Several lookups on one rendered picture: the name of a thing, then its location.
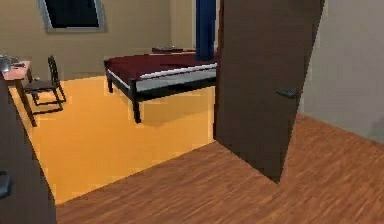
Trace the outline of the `dark red bed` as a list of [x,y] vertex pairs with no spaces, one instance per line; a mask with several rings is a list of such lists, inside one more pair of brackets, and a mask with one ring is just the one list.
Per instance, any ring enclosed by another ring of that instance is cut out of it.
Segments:
[[139,103],[215,85],[218,56],[200,61],[192,51],[113,57],[103,61],[108,90],[120,89],[141,122]]

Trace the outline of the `black flat object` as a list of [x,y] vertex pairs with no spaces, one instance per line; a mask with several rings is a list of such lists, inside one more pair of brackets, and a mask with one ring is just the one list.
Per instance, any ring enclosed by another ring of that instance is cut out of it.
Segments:
[[152,48],[152,53],[157,53],[157,54],[177,53],[177,52],[183,52],[183,49],[177,48],[177,47],[154,47],[154,48]]

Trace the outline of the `blue curtain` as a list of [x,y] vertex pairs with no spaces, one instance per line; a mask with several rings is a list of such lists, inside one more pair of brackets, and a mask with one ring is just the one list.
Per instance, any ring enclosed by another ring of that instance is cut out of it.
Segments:
[[200,61],[214,56],[216,0],[196,0],[196,57]]

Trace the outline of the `black chair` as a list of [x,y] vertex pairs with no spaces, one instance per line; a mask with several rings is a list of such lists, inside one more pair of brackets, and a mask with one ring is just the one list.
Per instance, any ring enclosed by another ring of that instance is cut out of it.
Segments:
[[[63,103],[66,102],[66,96],[64,94],[63,88],[60,83],[59,72],[58,72],[55,57],[53,55],[50,55],[47,61],[48,61],[49,71],[51,74],[51,80],[48,81],[48,80],[33,78],[30,82],[28,82],[24,86],[24,90],[27,94],[30,94],[32,96],[35,106],[40,106],[41,104],[42,105],[57,104],[58,107],[56,109],[51,109],[46,111],[37,111],[37,112],[34,112],[34,115],[62,111]],[[39,93],[43,93],[43,92],[52,92],[55,96],[55,101],[42,102],[40,104],[38,102]]]

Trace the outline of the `grey framed window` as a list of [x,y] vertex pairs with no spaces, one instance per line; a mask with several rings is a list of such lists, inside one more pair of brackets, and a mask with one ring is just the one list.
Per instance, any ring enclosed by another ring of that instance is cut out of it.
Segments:
[[106,30],[101,0],[36,0],[47,33],[98,33]]

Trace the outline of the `brown wooden table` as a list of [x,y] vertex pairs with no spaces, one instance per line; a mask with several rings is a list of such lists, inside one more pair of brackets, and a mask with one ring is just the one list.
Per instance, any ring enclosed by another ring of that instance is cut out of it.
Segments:
[[23,61],[23,64],[24,64],[23,67],[12,66],[9,71],[6,71],[5,73],[2,74],[2,77],[4,78],[8,86],[14,86],[16,88],[17,93],[21,99],[21,102],[23,103],[24,109],[27,113],[27,116],[30,120],[30,123],[32,124],[33,127],[36,127],[37,124],[22,84],[22,82],[25,79],[27,79],[29,82],[32,81],[31,62]]

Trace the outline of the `grey object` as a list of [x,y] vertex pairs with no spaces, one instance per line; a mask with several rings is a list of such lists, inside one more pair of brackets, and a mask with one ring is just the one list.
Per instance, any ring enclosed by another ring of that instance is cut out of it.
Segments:
[[0,55],[0,72],[9,72],[11,70],[11,59],[7,55]]

